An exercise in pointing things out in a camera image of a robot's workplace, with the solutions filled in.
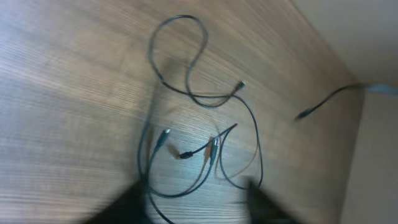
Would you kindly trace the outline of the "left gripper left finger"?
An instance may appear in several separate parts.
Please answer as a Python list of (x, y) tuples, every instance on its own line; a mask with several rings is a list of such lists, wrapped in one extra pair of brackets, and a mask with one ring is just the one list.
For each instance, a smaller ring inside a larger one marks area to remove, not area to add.
[(146, 213), (146, 183), (133, 183), (114, 202), (83, 224), (152, 224)]

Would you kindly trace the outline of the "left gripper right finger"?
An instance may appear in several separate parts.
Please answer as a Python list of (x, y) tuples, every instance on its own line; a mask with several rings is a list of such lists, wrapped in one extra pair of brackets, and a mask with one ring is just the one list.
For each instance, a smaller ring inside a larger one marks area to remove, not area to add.
[(299, 224), (251, 179), (246, 188), (246, 206), (250, 224)]

